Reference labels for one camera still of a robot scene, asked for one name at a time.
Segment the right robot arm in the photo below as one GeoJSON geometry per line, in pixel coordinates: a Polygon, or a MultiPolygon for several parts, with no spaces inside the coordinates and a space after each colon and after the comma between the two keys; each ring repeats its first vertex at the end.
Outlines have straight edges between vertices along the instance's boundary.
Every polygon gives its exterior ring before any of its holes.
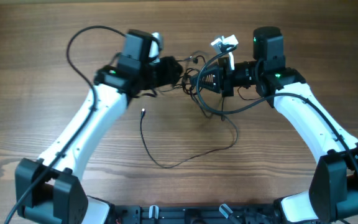
{"type": "Polygon", "coordinates": [[[234,61],[234,36],[218,37],[211,45],[216,55],[190,79],[195,91],[226,97],[235,87],[255,86],[260,102],[291,123],[316,161],[307,191],[275,201],[277,221],[332,223],[358,215],[358,139],[323,108],[301,73],[286,65],[281,30],[267,26],[254,31],[250,62],[234,61]]]}

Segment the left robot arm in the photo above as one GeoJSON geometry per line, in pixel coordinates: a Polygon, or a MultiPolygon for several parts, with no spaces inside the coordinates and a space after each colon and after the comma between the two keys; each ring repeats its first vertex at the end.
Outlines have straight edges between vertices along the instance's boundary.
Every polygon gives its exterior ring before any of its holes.
{"type": "Polygon", "coordinates": [[[174,57],[162,57],[163,37],[131,29],[124,48],[88,81],[89,93],[68,126],[36,160],[22,159],[15,170],[13,215],[36,223],[114,223],[113,204],[87,195],[81,185],[101,138],[141,96],[156,96],[183,71],[174,57]]]}

